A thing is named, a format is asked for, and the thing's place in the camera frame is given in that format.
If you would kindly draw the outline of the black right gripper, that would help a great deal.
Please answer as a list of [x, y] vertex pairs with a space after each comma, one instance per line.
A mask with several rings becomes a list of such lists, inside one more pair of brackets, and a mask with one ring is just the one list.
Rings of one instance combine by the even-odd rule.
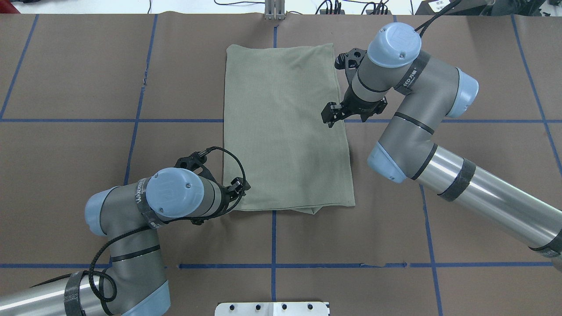
[[329, 128], [332, 128], [336, 122], [353, 115], [360, 115], [361, 121], [366, 122], [371, 116], [381, 114], [387, 104], [386, 97], [373, 102], [365, 101], [359, 98], [351, 88], [348, 88], [342, 104], [328, 102], [321, 111], [321, 118]]

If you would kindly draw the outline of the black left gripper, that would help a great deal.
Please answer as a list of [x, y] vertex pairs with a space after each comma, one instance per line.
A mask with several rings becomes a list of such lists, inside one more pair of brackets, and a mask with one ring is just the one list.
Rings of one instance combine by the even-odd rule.
[[213, 188], [213, 203], [211, 206], [211, 218], [220, 217], [228, 214], [230, 200], [237, 200], [246, 195], [246, 192], [251, 189], [251, 185], [245, 178], [233, 178], [230, 185], [223, 187], [215, 181], [211, 180]]

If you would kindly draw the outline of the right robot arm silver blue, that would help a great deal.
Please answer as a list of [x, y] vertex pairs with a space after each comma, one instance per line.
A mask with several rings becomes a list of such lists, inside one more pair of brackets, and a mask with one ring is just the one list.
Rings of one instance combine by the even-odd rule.
[[367, 50], [353, 48], [335, 59], [349, 87], [340, 103], [329, 102], [322, 120], [329, 127], [352, 115], [363, 122], [380, 114], [394, 89], [404, 99], [368, 156], [386, 179], [411, 179], [491, 222], [561, 269], [561, 210], [452, 152], [434, 140], [448, 132], [470, 107], [479, 83], [460, 68], [422, 50], [426, 27], [385, 25]]

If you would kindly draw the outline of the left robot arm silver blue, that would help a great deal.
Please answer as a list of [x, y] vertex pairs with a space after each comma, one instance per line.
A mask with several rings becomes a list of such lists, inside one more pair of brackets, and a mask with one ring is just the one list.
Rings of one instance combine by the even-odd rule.
[[3, 316], [162, 316], [170, 308], [157, 230], [223, 216], [245, 195], [244, 177], [227, 187], [202, 174], [165, 168], [113, 187], [86, 203], [90, 230], [106, 237], [88, 268], [2, 296]]

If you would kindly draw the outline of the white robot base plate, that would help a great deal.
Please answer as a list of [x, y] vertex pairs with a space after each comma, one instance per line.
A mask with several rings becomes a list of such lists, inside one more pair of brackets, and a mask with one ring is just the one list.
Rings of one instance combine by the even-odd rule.
[[329, 316], [328, 302], [223, 302], [215, 316]]

